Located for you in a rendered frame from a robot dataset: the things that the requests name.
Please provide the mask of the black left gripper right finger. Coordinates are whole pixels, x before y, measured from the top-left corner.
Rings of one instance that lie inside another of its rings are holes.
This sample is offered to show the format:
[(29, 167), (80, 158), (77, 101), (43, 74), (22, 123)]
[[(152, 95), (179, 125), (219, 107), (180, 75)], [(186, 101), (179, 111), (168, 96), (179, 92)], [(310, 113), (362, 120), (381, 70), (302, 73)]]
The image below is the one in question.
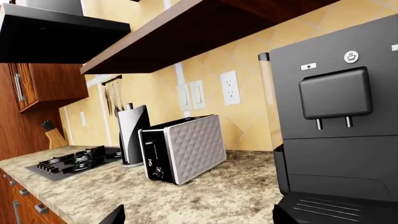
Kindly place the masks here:
[(272, 210), (272, 219), (274, 224), (287, 224), (288, 222), (285, 217), (285, 211), (278, 205), (274, 205)]

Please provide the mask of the black gas cooktop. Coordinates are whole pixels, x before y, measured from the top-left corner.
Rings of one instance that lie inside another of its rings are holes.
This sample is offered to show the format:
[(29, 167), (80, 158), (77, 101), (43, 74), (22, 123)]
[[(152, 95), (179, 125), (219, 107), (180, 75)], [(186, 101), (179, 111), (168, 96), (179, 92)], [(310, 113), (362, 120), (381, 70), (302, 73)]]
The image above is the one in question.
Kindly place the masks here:
[(92, 147), (65, 156), (53, 157), (26, 169), (53, 182), (104, 166), (122, 159), (118, 147)]

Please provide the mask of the paper towel roll holder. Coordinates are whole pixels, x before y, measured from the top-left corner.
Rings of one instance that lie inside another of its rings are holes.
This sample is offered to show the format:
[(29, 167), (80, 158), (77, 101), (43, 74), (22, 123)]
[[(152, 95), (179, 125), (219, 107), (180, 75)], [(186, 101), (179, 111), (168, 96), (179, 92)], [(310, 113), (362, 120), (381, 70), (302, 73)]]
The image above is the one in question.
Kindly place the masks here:
[(134, 108), (132, 103), (126, 104), (124, 111), (119, 111), (119, 146), (122, 154), (122, 167), (130, 168), (143, 165), (141, 145), (138, 131), (150, 126), (146, 105)]

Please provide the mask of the wooden base cabinet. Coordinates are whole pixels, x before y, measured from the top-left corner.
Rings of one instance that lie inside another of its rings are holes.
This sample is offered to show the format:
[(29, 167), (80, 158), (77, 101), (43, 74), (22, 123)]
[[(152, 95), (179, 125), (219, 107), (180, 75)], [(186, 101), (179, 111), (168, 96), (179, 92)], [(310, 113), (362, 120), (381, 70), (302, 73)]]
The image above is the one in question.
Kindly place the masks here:
[(32, 193), (22, 196), (19, 191), (25, 189), (17, 182), (17, 185), (11, 186), (10, 179), (4, 179), (7, 174), (0, 169), (0, 223), (17, 224), (12, 206), (13, 201), (19, 202), (19, 216), (22, 224), (66, 224), (57, 214), (49, 209), (47, 214), (38, 214), (34, 206), (42, 203)]

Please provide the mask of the black coffee machine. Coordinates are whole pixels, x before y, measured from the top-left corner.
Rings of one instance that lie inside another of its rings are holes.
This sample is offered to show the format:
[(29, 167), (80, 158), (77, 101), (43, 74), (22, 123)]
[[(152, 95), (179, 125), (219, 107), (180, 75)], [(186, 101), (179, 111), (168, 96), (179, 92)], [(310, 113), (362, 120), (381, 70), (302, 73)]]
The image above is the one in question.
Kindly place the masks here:
[(258, 61), (287, 224), (398, 224), (398, 14)]

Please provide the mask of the wooden knife block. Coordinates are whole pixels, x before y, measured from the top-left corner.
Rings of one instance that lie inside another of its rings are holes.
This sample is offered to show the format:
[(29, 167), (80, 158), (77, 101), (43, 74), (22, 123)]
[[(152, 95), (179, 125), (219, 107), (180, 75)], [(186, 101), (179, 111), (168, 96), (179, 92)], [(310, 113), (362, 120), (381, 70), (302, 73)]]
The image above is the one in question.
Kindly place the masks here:
[(43, 128), (46, 130), (45, 135), (49, 139), (49, 149), (56, 149), (68, 145), (66, 140), (62, 137), (59, 130), (55, 128), (53, 123), (46, 120), (42, 123)]

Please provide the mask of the silver black toaster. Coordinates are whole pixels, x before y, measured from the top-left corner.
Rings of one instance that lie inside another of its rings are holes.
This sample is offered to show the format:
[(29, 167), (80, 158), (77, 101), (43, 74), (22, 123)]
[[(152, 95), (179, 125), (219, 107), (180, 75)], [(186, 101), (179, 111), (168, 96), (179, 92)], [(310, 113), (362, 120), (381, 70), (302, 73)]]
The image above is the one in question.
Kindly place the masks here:
[(147, 178), (182, 185), (226, 160), (220, 117), (187, 117), (138, 132)]

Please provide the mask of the hanging metal whisk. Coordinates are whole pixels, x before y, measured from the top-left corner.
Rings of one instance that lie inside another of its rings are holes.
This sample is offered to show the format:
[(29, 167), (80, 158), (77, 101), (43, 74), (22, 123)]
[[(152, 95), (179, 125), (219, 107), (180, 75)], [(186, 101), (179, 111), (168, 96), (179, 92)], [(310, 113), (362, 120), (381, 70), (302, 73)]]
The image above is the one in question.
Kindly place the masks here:
[(114, 114), (117, 117), (118, 112), (120, 110), (119, 110), (119, 107), (118, 107), (118, 102), (117, 102), (117, 98), (116, 98), (116, 91), (115, 91), (115, 88), (114, 88), (114, 84), (112, 84), (111, 87), (112, 87), (112, 94), (113, 94)]

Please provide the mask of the hanging dark utensil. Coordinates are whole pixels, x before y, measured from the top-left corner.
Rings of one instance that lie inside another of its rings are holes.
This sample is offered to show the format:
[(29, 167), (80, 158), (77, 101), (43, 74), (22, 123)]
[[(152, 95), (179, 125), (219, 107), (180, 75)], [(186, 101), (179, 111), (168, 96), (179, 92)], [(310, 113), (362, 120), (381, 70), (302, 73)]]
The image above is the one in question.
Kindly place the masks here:
[(104, 85), (104, 96), (106, 98), (106, 104), (107, 104), (107, 107), (108, 107), (109, 116), (111, 116), (112, 115), (111, 102), (110, 102), (110, 99), (109, 99), (108, 89), (107, 89), (106, 85)]

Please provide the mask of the hanging metal spatula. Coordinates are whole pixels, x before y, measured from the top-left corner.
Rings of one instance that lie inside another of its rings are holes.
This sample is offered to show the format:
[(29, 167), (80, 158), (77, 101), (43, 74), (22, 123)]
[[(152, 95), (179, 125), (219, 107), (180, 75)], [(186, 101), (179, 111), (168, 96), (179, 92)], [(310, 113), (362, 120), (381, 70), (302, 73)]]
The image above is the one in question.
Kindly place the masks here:
[(119, 82), (117, 82), (117, 87), (118, 87), (118, 95), (119, 95), (119, 100), (120, 100), (120, 104), (121, 104), (121, 111), (124, 111), (124, 105), (123, 105), (123, 99), (122, 99), (122, 94), (121, 94), (121, 87)]

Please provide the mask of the white double power outlet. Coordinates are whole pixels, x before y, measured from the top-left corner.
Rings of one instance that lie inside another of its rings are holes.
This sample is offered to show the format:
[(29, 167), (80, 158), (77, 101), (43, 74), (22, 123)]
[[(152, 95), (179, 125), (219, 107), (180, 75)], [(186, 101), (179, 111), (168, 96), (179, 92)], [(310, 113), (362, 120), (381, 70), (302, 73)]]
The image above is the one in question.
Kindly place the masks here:
[(241, 104), (236, 71), (225, 72), (220, 75), (224, 104), (226, 106)]

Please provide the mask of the wooden upper cabinet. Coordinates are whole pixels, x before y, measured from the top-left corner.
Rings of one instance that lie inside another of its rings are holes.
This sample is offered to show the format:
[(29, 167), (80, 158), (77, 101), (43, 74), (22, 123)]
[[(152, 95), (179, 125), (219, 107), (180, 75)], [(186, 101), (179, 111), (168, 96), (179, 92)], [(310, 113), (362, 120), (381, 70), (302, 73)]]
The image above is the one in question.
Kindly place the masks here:
[[(48, 63), (6, 63), (20, 113), (57, 110), (89, 97), (81, 65)], [(17, 97), (15, 74), (21, 75), (24, 101)]]

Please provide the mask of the black range hood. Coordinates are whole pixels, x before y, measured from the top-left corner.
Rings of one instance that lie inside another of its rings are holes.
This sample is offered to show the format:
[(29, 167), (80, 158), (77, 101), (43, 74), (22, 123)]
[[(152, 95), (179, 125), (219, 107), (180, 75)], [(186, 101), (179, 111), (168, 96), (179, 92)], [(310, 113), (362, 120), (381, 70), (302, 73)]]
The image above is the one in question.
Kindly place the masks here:
[(0, 0), (0, 63), (84, 64), (130, 31), (84, 16), (81, 0)]

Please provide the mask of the black utensil rail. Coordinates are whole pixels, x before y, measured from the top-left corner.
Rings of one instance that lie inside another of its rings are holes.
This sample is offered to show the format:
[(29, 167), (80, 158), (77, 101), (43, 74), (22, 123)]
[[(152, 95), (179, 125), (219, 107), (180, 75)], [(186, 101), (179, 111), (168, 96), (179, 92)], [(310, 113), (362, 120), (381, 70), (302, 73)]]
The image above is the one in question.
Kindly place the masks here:
[(105, 86), (105, 85), (107, 85), (108, 83), (111, 83), (111, 82), (113, 82), (113, 81), (115, 81), (115, 80), (120, 80), (120, 79), (122, 79), (122, 78), (123, 78), (123, 76), (122, 76), (122, 75), (119, 75), (119, 76), (116, 76), (116, 77), (114, 77), (114, 78), (112, 78), (112, 79), (106, 81), (106, 82), (102, 82), (101, 85)]

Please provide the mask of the white light switch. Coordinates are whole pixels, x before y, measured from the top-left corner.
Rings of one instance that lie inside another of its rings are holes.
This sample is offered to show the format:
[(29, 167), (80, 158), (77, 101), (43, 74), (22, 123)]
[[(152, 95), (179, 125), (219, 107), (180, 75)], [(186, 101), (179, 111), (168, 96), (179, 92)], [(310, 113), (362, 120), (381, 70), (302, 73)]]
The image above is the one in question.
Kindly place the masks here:
[(205, 109), (205, 95), (203, 91), (203, 83), (201, 80), (190, 82), (190, 90), (192, 94), (193, 109)]

